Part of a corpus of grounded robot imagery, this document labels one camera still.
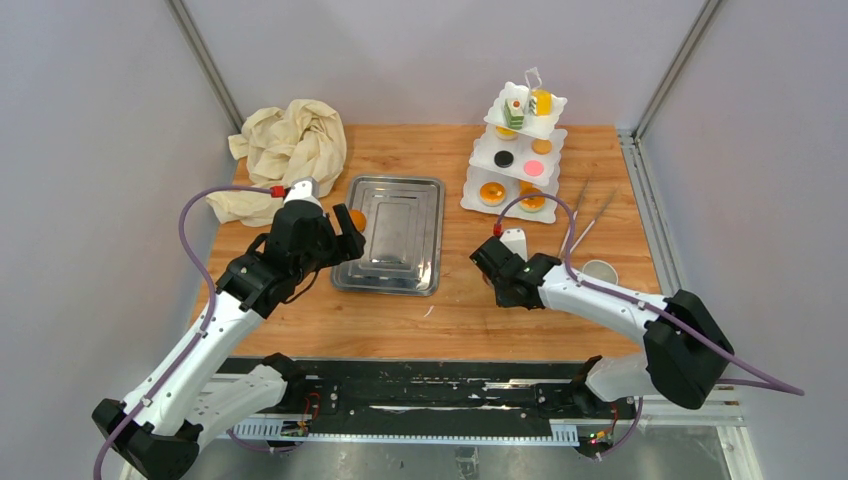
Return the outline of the white and metal tongs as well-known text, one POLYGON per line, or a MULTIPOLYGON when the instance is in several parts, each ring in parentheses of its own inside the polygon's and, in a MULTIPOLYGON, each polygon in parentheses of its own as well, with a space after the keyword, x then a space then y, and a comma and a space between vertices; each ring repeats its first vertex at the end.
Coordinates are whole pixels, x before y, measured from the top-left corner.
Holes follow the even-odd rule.
MULTIPOLYGON (((582 206, 583 206, 583 204, 584 204, 584 202, 587 198, 587 193, 588 193, 588 189, 589 189, 590 184, 591 184, 590 179, 585 180, 580 191, 579 191, 577 201, 576 201, 576 205, 575 205, 575 209, 574 209, 574 212, 573 212, 573 215, 572 215, 572 219, 574 221, 578 220, 579 214, 581 212, 581 208, 582 208, 582 206)), ((580 245, 580 243, 584 240, 584 238, 587 236, 587 234, 595 226, 597 221, 603 216, 603 214, 609 208, 609 205, 616 198, 618 190, 619 190, 618 187, 614 187, 612 189, 612 191, 607 195, 605 200, 602 202, 601 206, 597 209, 597 212, 594 214, 594 216, 590 220, 588 220, 586 222, 586 224, 583 226, 583 228, 575 234, 573 242, 570 244, 569 248, 566 248, 567 237, 564 236, 560 250, 559 250, 559 258, 560 259, 564 259, 566 254, 573 254, 574 253, 574 251, 577 249, 577 247, 580 245)))

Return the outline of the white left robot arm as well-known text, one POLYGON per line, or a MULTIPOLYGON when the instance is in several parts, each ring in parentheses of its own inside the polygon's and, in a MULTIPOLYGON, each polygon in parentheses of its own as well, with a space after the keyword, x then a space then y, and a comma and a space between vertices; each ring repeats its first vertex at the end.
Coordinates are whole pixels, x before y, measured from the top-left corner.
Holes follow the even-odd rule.
POLYGON ((362 257, 365 238, 343 204, 331 220, 320 202, 287 197, 271 229, 214 280, 187 238, 180 242, 201 274, 203 312, 160 364, 122 399, 103 399, 92 419, 104 437, 92 476, 103 476, 108 453, 146 479, 179 479, 217 436, 271 406, 298 411, 306 400, 303 375, 280 354, 263 359, 240 380, 208 397, 201 390, 233 349, 280 305, 291 304, 329 267, 362 257))

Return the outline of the pink sandwich cookie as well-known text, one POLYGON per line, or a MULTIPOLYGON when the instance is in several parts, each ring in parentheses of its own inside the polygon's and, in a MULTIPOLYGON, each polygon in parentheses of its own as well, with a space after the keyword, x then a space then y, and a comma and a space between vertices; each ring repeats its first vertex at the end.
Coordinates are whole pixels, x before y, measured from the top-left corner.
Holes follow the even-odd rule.
POLYGON ((529 177, 540 177, 545 170, 545 165, 538 160, 528 160, 523 165, 523 171, 529 177))

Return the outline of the yellow round biscuit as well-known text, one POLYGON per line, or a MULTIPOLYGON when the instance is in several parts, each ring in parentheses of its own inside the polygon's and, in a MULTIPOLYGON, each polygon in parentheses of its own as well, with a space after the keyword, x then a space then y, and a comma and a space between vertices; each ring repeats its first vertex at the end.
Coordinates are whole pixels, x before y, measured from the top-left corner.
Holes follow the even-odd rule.
POLYGON ((531 143, 531 149, 537 155, 547 155, 553 150, 553 144, 550 140, 535 139, 531 143))

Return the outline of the black sandwich cookie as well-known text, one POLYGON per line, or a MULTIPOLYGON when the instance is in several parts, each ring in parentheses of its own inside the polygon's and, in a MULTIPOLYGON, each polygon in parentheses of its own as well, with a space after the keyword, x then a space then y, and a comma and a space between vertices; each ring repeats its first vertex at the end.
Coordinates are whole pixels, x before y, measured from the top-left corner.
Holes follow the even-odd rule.
POLYGON ((514 155, 510 151, 501 150, 495 153, 493 161, 499 168, 508 168, 514 162, 514 155))

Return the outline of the white ceramic mug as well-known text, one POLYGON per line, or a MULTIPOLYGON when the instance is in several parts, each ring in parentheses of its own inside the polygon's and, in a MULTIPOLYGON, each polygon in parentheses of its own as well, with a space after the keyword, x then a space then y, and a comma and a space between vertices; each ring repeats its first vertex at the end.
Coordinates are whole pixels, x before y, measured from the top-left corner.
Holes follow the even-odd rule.
POLYGON ((619 283, 617 270, 604 260, 592 259, 587 261, 583 265, 581 272, 584 275, 613 285, 617 285, 619 283))

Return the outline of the yellow cake slice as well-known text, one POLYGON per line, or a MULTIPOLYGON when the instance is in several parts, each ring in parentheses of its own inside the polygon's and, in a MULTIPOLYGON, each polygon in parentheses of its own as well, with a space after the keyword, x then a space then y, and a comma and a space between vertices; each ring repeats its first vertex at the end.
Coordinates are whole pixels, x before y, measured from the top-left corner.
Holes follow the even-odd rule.
POLYGON ((533 89, 529 92, 529 112, 538 117, 548 116, 553 110, 553 96, 544 89, 533 89))

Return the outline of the green layered cake slice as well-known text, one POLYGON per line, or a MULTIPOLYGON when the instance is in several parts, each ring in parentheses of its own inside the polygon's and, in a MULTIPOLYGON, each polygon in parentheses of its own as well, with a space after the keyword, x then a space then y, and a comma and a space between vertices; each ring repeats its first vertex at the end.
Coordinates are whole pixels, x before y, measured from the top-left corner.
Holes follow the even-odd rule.
POLYGON ((510 130, 521 130, 524 126, 525 113, 523 103, 517 98, 507 98, 503 105, 504 123, 510 130))

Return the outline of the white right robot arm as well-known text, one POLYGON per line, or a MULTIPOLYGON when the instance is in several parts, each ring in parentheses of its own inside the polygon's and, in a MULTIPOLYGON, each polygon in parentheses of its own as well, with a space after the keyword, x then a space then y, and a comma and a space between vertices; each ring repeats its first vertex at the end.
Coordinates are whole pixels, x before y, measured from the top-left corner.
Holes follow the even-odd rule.
POLYGON ((642 348, 625 357, 595 356, 567 391, 574 408, 594 417, 625 397, 661 395, 689 410, 705 403, 733 347, 695 294, 671 297, 629 290, 589 277, 537 253, 524 259, 491 237, 470 256, 502 308, 550 309, 616 331, 642 348))

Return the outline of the yellow glazed donut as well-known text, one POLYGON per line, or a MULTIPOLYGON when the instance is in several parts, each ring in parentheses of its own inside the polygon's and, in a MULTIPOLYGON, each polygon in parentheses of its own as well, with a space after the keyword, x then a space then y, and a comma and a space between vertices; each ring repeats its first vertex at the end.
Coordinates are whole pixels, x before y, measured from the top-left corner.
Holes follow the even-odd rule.
POLYGON ((518 133, 516 131, 499 126, 495 127, 495 134, 499 139, 504 141, 512 141, 518 137, 518 133))

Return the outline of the orange topped tart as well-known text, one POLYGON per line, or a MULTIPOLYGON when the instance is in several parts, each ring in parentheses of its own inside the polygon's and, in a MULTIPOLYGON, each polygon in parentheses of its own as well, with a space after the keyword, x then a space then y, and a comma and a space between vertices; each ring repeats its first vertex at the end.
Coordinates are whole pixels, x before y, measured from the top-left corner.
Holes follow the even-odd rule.
POLYGON ((522 189, 520 197, 521 199, 519 200, 518 205, 527 213, 540 212, 547 202, 546 197, 542 195, 542 191, 535 187, 522 189))
POLYGON ((498 182, 484 183, 478 191, 481 203, 487 207, 501 205, 506 199, 506 194, 506 188, 498 182))

